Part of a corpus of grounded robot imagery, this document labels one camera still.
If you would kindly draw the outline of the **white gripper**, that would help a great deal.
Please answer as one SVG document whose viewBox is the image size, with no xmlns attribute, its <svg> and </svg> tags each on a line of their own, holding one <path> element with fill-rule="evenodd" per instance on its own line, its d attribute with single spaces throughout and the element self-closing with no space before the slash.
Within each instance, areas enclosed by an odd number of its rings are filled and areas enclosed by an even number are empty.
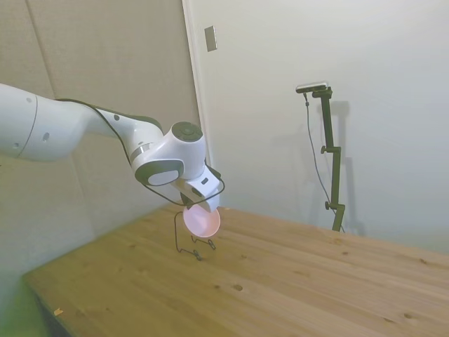
<svg viewBox="0 0 449 337">
<path fill-rule="evenodd" d="M 177 180 L 177 189 L 180 192 L 184 206 L 190 209 L 200 206 L 205 211 L 214 212 L 220 203 L 220 193 L 223 191 L 221 175 L 215 169 L 205 165 L 203 173 L 195 179 Z"/>
</svg>

